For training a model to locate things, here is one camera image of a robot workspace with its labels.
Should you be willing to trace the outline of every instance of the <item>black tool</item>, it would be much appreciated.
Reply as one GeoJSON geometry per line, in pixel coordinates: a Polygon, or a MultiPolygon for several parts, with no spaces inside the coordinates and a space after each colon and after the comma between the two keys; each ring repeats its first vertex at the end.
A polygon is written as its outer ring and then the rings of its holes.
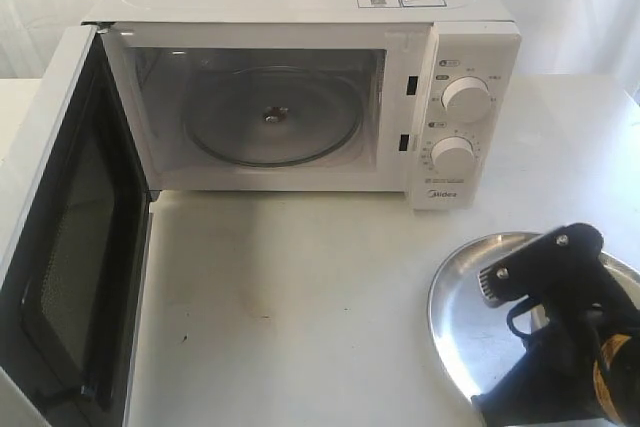
{"type": "Polygon", "coordinates": [[[600,232],[573,224],[536,237],[478,275],[489,306],[520,301],[507,326],[526,354],[472,401],[487,427],[605,418],[640,426],[640,311],[599,260],[600,232]],[[542,306],[528,334],[514,319],[542,306]]]}

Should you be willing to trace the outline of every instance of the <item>stainless steel tray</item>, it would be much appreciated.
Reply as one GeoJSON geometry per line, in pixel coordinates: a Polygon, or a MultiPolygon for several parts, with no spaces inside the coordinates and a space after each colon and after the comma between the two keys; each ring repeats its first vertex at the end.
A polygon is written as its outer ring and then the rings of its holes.
{"type": "MultiPolygon", "coordinates": [[[[464,245],[451,254],[435,275],[427,306],[429,331],[443,367],[458,390],[467,398],[486,392],[525,353],[516,336],[507,329],[507,311],[487,307],[480,295],[477,273],[538,234],[510,232],[495,234],[464,245]]],[[[640,274],[608,254],[603,264],[640,307],[640,274]]],[[[540,322],[542,314],[534,314],[540,322]]],[[[516,319],[520,330],[529,332],[532,319],[516,319]]],[[[605,421],[562,425],[610,425],[605,421]]]]}

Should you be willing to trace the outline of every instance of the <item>orange label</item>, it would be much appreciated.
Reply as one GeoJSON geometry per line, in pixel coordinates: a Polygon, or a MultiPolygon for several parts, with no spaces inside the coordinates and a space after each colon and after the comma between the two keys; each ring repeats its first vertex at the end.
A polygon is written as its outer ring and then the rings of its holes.
{"type": "MultiPolygon", "coordinates": [[[[609,337],[607,341],[602,344],[600,351],[602,352],[602,357],[604,357],[605,364],[607,364],[607,368],[611,367],[613,358],[630,339],[631,337],[627,335],[616,334],[609,337]]],[[[593,362],[593,388],[600,407],[605,411],[607,417],[616,424],[622,425],[622,419],[618,415],[613,400],[611,400],[611,392],[609,392],[604,377],[602,377],[602,372],[600,371],[600,367],[598,367],[598,361],[593,362]]]]}

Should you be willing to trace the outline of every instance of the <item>timer knob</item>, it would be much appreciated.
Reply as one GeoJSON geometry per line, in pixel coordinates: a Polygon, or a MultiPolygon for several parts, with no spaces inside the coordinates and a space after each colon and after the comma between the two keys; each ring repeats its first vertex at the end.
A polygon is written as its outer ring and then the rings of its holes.
{"type": "Polygon", "coordinates": [[[462,77],[447,86],[442,94],[447,115],[458,122],[480,120],[491,110],[491,95],[487,85],[475,77],[462,77]]]}
{"type": "Polygon", "coordinates": [[[471,143],[462,137],[448,137],[434,145],[431,149],[431,161],[438,174],[449,177],[468,174],[476,163],[471,143]]]}

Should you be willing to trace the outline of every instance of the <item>white table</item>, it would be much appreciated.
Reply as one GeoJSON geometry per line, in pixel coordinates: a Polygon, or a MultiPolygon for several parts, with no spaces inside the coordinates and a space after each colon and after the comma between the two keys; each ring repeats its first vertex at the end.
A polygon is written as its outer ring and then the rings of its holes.
{"type": "Polygon", "coordinates": [[[606,77],[515,78],[464,211],[178,192],[152,211],[130,427],[480,425],[429,342],[435,270],[478,236],[573,221],[640,267],[640,108],[606,77]]]}

